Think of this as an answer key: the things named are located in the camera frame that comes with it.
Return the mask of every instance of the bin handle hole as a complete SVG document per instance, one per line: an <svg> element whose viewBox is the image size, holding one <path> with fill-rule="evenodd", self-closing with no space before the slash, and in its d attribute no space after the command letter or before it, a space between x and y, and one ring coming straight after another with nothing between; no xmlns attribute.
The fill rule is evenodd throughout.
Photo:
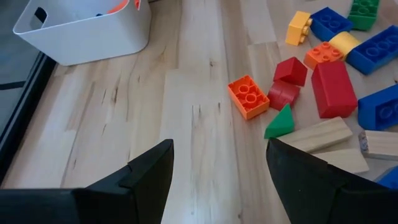
<svg viewBox="0 0 398 224"><path fill-rule="evenodd" d="M32 30L41 29L46 19L46 11L42 7L38 7L34 16L32 17L32 20L30 21L30 28L32 28Z"/></svg>

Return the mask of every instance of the green triangular block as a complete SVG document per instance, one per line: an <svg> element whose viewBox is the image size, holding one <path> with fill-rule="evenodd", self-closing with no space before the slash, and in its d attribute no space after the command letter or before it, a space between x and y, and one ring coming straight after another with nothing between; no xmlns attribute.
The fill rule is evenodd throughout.
<svg viewBox="0 0 398 224"><path fill-rule="evenodd" d="M286 104L274 120L268 125L264 139L277 138L293 132L294 121L290 105Z"/></svg>

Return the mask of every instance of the red rectangular block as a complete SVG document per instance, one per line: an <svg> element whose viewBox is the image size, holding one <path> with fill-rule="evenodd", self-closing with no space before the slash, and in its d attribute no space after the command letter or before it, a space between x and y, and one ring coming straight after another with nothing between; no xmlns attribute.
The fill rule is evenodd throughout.
<svg viewBox="0 0 398 224"><path fill-rule="evenodd" d="M319 63L311 80L320 118L346 118L358 106L344 62Z"/></svg>

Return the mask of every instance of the plastic building block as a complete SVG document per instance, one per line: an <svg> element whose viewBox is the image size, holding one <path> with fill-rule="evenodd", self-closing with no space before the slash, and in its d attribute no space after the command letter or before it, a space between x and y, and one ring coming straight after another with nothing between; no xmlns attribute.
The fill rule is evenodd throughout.
<svg viewBox="0 0 398 224"><path fill-rule="evenodd" d="M369 30L377 18L379 0L354 0L348 19L354 23L354 29Z"/></svg>
<svg viewBox="0 0 398 224"><path fill-rule="evenodd" d="M274 120L268 125L264 139L277 138L294 131L294 120L290 105L286 104Z"/></svg>
<svg viewBox="0 0 398 224"><path fill-rule="evenodd" d="M310 16L311 14L307 12L296 12L287 29L286 43L296 46L304 43L312 23Z"/></svg>
<svg viewBox="0 0 398 224"><path fill-rule="evenodd" d="M342 59L343 54L338 49L328 42L323 42L305 54L304 64L314 70L319 63L334 62Z"/></svg>
<svg viewBox="0 0 398 224"><path fill-rule="evenodd" d="M377 182L380 185L390 189L398 189L398 166L390 170L385 176Z"/></svg>
<svg viewBox="0 0 398 224"><path fill-rule="evenodd" d="M354 48L347 62L369 75L398 56L398 27L390 26Z"/></svg>
<svg viewBox="0 0 398 224"><path fill-rule="evenodd" d="M286 104L293 107L299 93L300 87L282 80L276 80L268 92L268 99L271 102L270 107L279 111Z"/></svg>
<svg viewBox="0 0 398 224"><path fill-rule="evenodd" d="M311 30L321 41L329 41L335 35L350 31L354 24L334 10L326 7L311 15Z"/></svg>
<svg viewBox="0 0 398 224"><path fill-rule="evenodd" d="M312 75L312 87L320 118L346 118L358 105L342 61L318 64Z"/></svg>
<svg viewBox="0 0 398 224"><path fill-rule="evenodd" d="M358 100L358 123L372 131L398 124L398 84Z"/></svg>
<svg viewBox="0 0 398 224"><path fill-rule="evenodd" d="M307 71L308 69L301 61L292 57L276 66L274 81L282 80L290 84L304 86Z"/></svg>
<svg viewBox="0 0 398 224"><path fill-rule="evenodd" d="M346 60L348 54L361 44L361 42L349 32L344 31L335 35L335 37L329 41L329 44L337 48L344 55L343 60Z"/></svg>
<svg viewBox="0 0 398 224"><path fill-rule="evenodd" d="M268 97L249 75L228 85L228 92L244 119L251 119L269 108Z"/></svg>
<svg viewBox="0 0 398 224"><path fill-rule="evenodd" d="M116 7L108 11L108 14L118 12L121 9L123 9L127 4L129 3L129 0L123 0L120 4L118 4Z"/></svg>

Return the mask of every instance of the orange building block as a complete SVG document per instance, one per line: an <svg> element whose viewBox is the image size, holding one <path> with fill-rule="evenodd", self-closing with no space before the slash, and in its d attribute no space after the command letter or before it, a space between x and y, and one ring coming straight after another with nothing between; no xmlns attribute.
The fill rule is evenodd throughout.
<svg viewBox="0 0 398 224"><path fill-rule="evenodd" d="M269 108L268 97L249 75L230 83L228 92L246 120L267 111Z"/></svg>
<svg viewBox="0 0 398 224"><path fill-rule="evenodd" d="M337 48L328 42L323 42L305 54L304 64L314 70L319 63L334 62L342 60L343 57L344 55Z"/></svg>

